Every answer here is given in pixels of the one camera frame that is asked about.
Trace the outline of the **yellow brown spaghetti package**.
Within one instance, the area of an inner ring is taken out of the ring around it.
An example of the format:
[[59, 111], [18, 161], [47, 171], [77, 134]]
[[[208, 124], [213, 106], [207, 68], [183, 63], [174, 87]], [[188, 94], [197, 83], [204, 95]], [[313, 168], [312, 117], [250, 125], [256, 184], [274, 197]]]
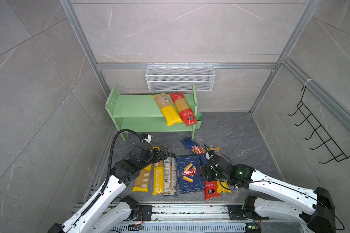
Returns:
[[167, 126], [172, 126], [183, 122], [174, 106], [170, 102], [170, 99], [167, 97], [167, 94], [160, 93], [154, 95], [153, 98], [160, 108], [163, 116], [165, 117]]

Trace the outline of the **red spaghetti package top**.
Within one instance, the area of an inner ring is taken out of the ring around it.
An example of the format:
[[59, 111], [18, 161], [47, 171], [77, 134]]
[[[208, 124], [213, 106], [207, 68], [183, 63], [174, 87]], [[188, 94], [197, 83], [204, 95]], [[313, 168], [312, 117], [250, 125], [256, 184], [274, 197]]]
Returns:
[[172, 93], [170, 97], [175, 104], [175, 107], [187, 127], [197, 125], [196, 116], [189, 106], [184, 94], [182, 92]]

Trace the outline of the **blue Barilla pasta box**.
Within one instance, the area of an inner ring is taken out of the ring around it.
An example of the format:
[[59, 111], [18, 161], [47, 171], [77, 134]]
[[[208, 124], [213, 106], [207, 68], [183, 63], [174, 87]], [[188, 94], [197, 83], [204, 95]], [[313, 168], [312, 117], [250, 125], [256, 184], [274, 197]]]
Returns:
[[205, 182], [202, 179], [202, 166], [197, 155], [178, 156], [177, 175], [180, 194], [203, 191]]

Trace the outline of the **blue Barilla spaghetti package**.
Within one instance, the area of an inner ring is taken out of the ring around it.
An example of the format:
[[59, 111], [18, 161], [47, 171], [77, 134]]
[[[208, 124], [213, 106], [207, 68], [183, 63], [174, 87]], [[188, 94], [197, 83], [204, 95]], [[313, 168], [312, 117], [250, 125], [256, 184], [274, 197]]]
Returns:
[[191, 137], [187, 137], [182, 140], [182, 144], [186, 149], [190, 150], [193, 154], [198, 155], [201, 164], [205, 167], [209, 166], [209, 155], [207, 151], [201, 148]]

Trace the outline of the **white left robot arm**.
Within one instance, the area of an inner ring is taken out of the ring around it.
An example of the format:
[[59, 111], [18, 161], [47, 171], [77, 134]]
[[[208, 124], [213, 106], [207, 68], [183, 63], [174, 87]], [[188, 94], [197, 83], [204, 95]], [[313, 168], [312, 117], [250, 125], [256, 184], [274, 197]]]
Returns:
[[50, 233], [107, 233], [124, 220], [135, 220], [139, 216], [140, 204], [126, 196], [110, 211], [111, 203], [127, 186], [138, 178], [140, 172], [151, 164], [168, 157], [166, 146], [153, 147], [146, 141], [138, 142], [124, 159], [114, 164], [110, 176], [93, 196], [63, 224], [55, 223]]

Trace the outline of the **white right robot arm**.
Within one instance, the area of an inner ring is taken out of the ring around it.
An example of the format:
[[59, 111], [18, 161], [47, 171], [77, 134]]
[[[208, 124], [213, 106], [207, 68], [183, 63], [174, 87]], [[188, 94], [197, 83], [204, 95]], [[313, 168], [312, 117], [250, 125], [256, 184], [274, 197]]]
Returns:
[[203, 158], [202, 176], [204, 181], [226, 182], [225, 189], [244, 188], [261, 192], [276, 198], [266, 201], [256, 196], [248, 196], [240, 210], [251, 220], [279, 218], [306, 225], [313, 233], [335, 233], [344, 231], [345, 226], [336, 227], [340, 219], [335, 215], [335, 206], [328, 190], [317, 187], [308, 189], [272, 178], [259, 170], [244, 165], [233, 165], [220, 154], [209, 150]]

